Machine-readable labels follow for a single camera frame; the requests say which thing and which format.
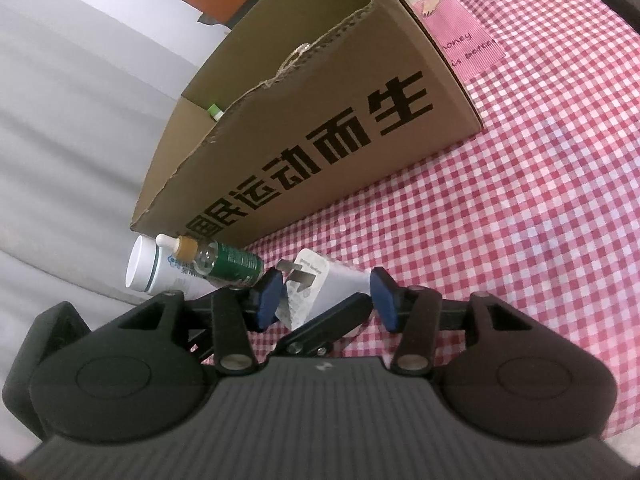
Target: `blue gripper pad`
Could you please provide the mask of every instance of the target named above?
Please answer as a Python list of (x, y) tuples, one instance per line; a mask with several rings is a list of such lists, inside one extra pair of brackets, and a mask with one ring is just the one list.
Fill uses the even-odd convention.
[(286, 293), (286, 286), (282, 281), (282, 273), (275, 272), (260, 294), (256, 322), (260, 330), (270, 327), (276, 315), (280, 298)]
[(373, 307), (378, 311), (387, 331), (396, 332), (398, 330), (398, 304), (396, 303), (395, 290), (391, 288), (392, 283), (385, 283), (389, 281), (395, 285), (395, 282), (381, 267), (376, 267), (371, 271), (369, 286)]

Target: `pink fabric label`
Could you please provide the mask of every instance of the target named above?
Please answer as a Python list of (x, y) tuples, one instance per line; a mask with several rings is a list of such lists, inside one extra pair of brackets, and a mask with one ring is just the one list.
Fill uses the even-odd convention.
[(420, 0), (414, 10), (462, 82), (504, 58), (500, 45), (458, 0)]

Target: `round black disc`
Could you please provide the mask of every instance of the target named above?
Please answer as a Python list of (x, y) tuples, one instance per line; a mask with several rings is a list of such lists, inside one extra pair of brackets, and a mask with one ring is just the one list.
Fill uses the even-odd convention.
[(31, 401), (54, 433), (88, 442), (158, 434), (189, 416), (206, 390), (192, 356), (154, 332), (94, 333), (47, 358)]
[(521, 442), (598, 434), (616, 384), (596, 358), (560, 336), (505, 333), (480, 341), (445, 368), (443, 394), (471, 424)]

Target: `open cardboard box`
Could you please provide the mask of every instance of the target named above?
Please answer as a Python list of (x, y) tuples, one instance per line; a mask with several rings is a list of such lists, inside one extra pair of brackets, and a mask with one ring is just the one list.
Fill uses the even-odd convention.
[(131, 228), (244, 246), (481, 128), (404, 0), (261, 0), (183, 92)]

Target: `green label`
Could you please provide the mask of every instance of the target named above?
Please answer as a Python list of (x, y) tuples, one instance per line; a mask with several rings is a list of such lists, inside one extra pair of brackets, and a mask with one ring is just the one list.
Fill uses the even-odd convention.
[(210, 276), (242, 286), (255, 285), (264, 263), (260, 256), (218, 242), (218, 257)]

